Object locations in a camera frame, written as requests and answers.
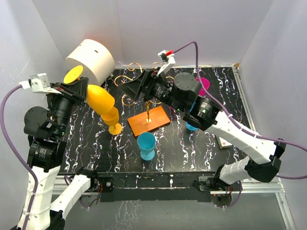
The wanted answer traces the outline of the yellow wine glass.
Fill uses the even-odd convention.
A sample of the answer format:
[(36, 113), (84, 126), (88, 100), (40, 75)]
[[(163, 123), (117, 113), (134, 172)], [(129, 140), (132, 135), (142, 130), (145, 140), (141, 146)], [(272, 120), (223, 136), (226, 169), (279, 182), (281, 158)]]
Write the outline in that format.
[(118, 135), (122, 131), (122, 125), (119, 123), (119, 113), (116, 107), (106, 114), (101, 115), (102, 120), (109, 126), (108, 131), (111, 135)]
[[(64, 77), (65, 84), (79, 83), (83, 66), (78, 65), (72, 68)], [(114, 107), (115, 99), (105, 89), (98, 85), (87, 85), (86, 101), (89, 106), (99, 115), (106, 115)]]

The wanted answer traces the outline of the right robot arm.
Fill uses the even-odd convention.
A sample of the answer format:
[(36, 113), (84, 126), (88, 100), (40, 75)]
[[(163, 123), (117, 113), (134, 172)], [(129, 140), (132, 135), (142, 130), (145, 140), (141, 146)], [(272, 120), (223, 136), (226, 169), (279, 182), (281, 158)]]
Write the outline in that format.
[(226, 190), (244, 179), (269, 183), (278, 174), (286, 145), (280, 140), (262, 140), (244, 133), (244, 126), (231, 122), (221, 106), (199, 96), (201, 83), (192, 74), (179, 73), (169, 82), (164, 74), (145, 70), (134, 80), (119, 85), (119, 89), (133, 100), (143, 95), (144, 101), (155, 98), (183, 112), (184, 121), (193, 127), (221, 137), (246, 153), (238, 162), (219, 166), (213, 177), (196, 180), (199, 186)]

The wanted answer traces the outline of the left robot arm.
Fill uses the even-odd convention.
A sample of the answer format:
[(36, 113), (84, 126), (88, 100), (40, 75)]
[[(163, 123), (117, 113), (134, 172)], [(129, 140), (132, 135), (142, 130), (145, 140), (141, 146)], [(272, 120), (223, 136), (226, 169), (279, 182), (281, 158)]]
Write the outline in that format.
[(29, 152), (22, 161), (28, 171), (28, 186), (17, 230), (61, 230), (67, 215), (82, 194), (99, 186), (97, 172), (81, 168), (67, 188), (53, 200), (56, 177), (67, 146), (64, 139), (72, 109), (84, 103), (88, 78), (72, 83), (49, 83), (46, 74), (37, 74), (18, 84), (47, 97), (47, 108), (35, 106), (24, 115), (24, 133)]

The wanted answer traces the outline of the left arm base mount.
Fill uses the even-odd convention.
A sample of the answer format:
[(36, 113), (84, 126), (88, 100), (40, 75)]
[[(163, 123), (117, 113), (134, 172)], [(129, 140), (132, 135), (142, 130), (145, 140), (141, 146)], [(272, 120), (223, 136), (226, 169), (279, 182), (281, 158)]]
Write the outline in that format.
[(72, 181), (64, 190), (63, 194), (78, 194), (98, 192), (112, 192), (114, 180), (111, 177), (101, 177), (98, 171), (86, 167), (81, 167), (73, 176)]

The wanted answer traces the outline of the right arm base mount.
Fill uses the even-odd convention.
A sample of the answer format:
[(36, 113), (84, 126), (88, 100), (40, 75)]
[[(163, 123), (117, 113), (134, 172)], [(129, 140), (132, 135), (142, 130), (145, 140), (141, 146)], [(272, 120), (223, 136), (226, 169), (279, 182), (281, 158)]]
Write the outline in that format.
[(221, 191), (224, 192), (224, 195), (230, 195), (235, 184), (229, 185), (214, 177), (199, 176), (193, 181), (193, 186), (202, 192)]

